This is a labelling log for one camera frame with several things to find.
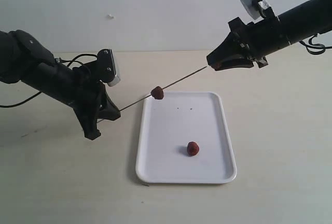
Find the white wall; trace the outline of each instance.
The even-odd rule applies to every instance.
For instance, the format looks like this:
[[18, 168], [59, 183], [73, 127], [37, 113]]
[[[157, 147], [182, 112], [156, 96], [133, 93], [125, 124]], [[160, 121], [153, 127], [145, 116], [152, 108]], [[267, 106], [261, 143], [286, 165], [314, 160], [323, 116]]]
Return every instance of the white wall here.
[[[304, 1], [268, 0], [277, 14]], [[229, 20], [250, 21], [239, 0], [0, 0], [0, 9], [0, 30], [26, 30], [52, 51], [213, 49]]]

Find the rectangular plate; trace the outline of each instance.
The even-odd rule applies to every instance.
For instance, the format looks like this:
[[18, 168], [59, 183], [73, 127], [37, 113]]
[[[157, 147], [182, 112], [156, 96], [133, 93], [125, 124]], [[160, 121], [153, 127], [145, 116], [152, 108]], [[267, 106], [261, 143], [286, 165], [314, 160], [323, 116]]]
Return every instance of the rectangular plate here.
[[[237, 174], [219, 95], [165, 92], [144, 102], [137, 176], [147, 183], [224, 184]], [[190, 157], [187, 144], [200, 151]]]

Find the thin metal rod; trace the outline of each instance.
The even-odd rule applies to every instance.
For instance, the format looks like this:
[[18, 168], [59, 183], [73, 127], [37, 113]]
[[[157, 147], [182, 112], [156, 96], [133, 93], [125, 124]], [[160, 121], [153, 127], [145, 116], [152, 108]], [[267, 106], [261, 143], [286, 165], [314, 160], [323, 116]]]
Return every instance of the thin metal rod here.
[[[199, 71], [202, 71], [202, 70], [205, 69], [205, 68], [207, 68], [207, 66], [202, 67], [202, 68], [196, 70], [195, 72], [192, 72], [191, 74], [186, 75], [185, 77], [182, 77], [181, 79], [179, 79], [179, 80], [177, 80], [177, 81], [175, 81], [175, 82], [172, 82], [171, 84], [167, 85], [166, 87], [163, 87], [162, 90], [164, 90], [164, 89], [166, 89], [166, 88], [169, 88], [170, 86], [172, 86], [172, 85], [174, 85], [174, 84], [177, 84], [178, 82], [180, 82], [180, 81], [182, 81], [182, 80], [184, 80], [184, 79], [187, 79], [188, 77], [190, 77], [190, 76], [192, 76], [192, 75], [198, 73]], [[145, 96], [144, 98], [141, 98], [141, 99], [139, 99], [138, 101], [135, 101], [134, 103], [131, 103], [130, 105], [128, 105], [128, 106], [126, 106], [126, 107], [120, 109], [120, 111], [123, 111], [123, 110], [127, 109], [128, 107], [131, 107], [131, 106], [137, 104], [138, 102], [140, 102], [140, 101], [142, 101], [142, 100], [145, 100], [146, 98], [149, 98], [150, 96], [151, 96], [151, 94], [149, 94], [148, 96]]]

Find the table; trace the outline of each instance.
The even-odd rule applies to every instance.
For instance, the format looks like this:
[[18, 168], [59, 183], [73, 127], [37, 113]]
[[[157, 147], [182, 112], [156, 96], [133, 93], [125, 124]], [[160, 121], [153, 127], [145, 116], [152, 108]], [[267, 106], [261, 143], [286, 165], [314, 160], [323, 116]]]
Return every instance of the table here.
[[[107, 92], [122, 108], [204, 66], [208, 53], [116, 53], [122, 81]], [[0, 109], [0, 223], [331, 223], [331, 53], [294, 46], [267, 58], [262, 69], [209, 68], [170, 88], [222, 97], [238, 175], [221, 186], [141, 184], [143, 103], [101, 122], [95, 141], [46, 95]], [[35, 92], [0, 89], [3, 105]]]

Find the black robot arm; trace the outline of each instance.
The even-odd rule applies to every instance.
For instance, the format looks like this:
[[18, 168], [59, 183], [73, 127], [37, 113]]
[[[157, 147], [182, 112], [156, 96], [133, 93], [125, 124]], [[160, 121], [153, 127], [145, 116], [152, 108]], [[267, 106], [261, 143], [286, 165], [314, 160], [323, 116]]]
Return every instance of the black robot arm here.
[[70, 69], [55, 59], [27, 32], [0, 32], [0, 81], [19, 80], [71, 107], [88, 139], [101, 135], [97, 119], [116, 120], [121, 114], [108, 97], [103, 82], [119, 81], [112, 50], [101, 50], [96, 60]]
[[[254, 66], [268, 65], [266, 55], [274, 53], [302, 40], [324, 34], [332, 30], [332, 0], [309, 0], [279, 16], [275, 16], [272, 8], [263, 0], [241, 0], [248, 13], [257, 19], [257, 23], [244, 24], [240, 18], [230, 21], [230, 33], [226, 39], [207, 56], [207, 63], [216, 71]], [[324, 45], [305, 45], [320, 51]]]

